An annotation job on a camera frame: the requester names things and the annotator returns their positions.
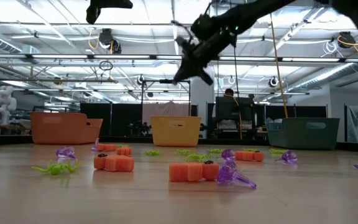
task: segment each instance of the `yellow bin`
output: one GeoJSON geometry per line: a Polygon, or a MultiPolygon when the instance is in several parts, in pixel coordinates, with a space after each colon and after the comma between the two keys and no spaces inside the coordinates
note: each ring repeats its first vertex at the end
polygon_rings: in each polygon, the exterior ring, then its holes
{"type": "Polygon", "coordinates": [[[152,116],[156,146],[194,147],[198,144],[201,118],[194,116],[152,116]]]}

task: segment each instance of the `floor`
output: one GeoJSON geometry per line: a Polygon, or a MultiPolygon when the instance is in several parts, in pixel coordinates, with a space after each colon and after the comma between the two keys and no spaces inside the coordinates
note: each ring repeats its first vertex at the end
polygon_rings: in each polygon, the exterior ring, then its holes
{"type": "Polygon", "coordinates": [[[83,165],[58,176],[30,169],[56,159],[57,146],[0,146],[0,223],[358,223],[358,152],[295,151],[299,164],[289,166],[261,147],[264,163],[237,162],[251,190],[170,183],[168,163],[183,160],[176,149],[147,157],[153,145],[131,146],[134,172],[94,170],[91,146],[76,146],[83,165]]]}

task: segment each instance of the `green plastic toy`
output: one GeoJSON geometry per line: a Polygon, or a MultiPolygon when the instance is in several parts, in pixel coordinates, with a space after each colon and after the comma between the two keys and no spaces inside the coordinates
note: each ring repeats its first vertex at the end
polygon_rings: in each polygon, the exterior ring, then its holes
{"type": "Polygon", "coordinates": [[[208,152],[213,154],[222,154],[223,149],[209,149],[208,152]]]}
{"type": "Polygon", "coordinates": [[[258,149],[244,149],[245,152],[256,152],[258,149]]]}
{"type": "Polygon", "coordinates": [[[177,150],[177,154],[182,155],[182,156],[189,155],[190,153],[191,153],[191,151],[188,149],[178,149],[177,150]]]}
{"type": "Polygon", "coordinates": [[[160,155],[159,150],[148,150],[145,152],[147,156],[158,156],[160,155]]]}
{"type": "Polygon", "coordinates": [[[287,149],[269,149],[271,154],[284,154],[287,152],[287,149]]]}
{"type": "Polygon", "coordinates": [[[188,159],[192,159],[194,161],[201,162],[203,159],[209,160],[209,156],[207,154],[198,155],[198,154],[193,153],[186,157],[185,162],[187,162],[188,159]]]}
{"type": "Polygon", "coordinates": [[[50,174],[52,175],[58,175],[62,172],[64,172],[66,169],[72,173],[74,171],[76,171],[79,167],[80,167],[80,163],[76,163],[76,165],[74,167],[71,167],[70,161],[67,163],[59,163],[59,164],[52,164],[52,161],[49,161],[48,163],[48,167],[46,169],[43,168],[39,168],[39,167],[31,167],[32,169],[35,169],[41,173],[48,173],[50,172],[50,174]]]}

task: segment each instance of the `person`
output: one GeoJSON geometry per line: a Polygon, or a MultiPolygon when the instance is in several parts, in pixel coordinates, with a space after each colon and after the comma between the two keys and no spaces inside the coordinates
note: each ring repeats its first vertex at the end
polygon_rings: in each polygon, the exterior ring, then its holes
{"type": "MultiPolygon", "coordinates": [[[[232,89],[227,88],[224,91],[223,97],[232,98],[233,96],[234,96],[234,91],[232,89]]],[[[216,122],[216,104],[214,105],[214,108],[213,108],[212,120],[215,124],[215,122],[216,122]]],[[[218,127],[219,127],[219,129],[236,129],[236,121],[224,119],[218,123],[218,127]]]]}

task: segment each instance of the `white robot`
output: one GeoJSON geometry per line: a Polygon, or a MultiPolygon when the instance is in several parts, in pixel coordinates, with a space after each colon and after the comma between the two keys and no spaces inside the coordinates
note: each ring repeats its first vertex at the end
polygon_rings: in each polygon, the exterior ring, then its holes
{"type": "Polygon", "coordinates": [[[12,97],[14,88],[12,86],[0,87],[0,125],[9,124],[10,111],[16,110],[16,99],[12,97]]]}

